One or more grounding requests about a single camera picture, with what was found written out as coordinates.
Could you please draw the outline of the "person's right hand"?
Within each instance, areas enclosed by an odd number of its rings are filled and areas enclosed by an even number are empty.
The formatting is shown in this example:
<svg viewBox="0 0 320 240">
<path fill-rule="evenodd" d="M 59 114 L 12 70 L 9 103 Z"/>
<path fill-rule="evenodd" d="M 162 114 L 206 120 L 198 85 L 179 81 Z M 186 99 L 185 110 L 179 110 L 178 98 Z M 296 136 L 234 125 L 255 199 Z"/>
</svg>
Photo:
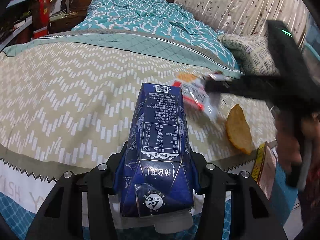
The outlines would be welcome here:
<svg viewBox="0 0 320 240">
<path fill-rule="evenodd" d="M 292 165 L 302 163 L 300 135 L 312 143 L 310 167 L 319 165 L 319 119 L 315 115 L 295 125 L 290 113 L 280 112 L 276 117 L 276 129 L 278 162 L 286 173 L 291 172 Z"/>
</svg>

